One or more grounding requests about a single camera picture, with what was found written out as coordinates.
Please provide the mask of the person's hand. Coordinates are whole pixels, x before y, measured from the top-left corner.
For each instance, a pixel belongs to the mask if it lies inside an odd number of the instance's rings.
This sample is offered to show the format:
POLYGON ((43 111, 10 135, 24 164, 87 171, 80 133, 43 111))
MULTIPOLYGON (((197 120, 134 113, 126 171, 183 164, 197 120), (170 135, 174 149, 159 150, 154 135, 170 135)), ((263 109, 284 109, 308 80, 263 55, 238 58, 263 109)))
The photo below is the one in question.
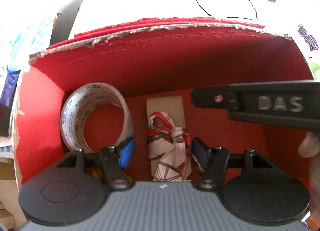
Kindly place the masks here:
POLYGON ((308 132, 298 148, 303 158, 310 158, 310 212, 313 220, 319 223, 319 132, 308 132))

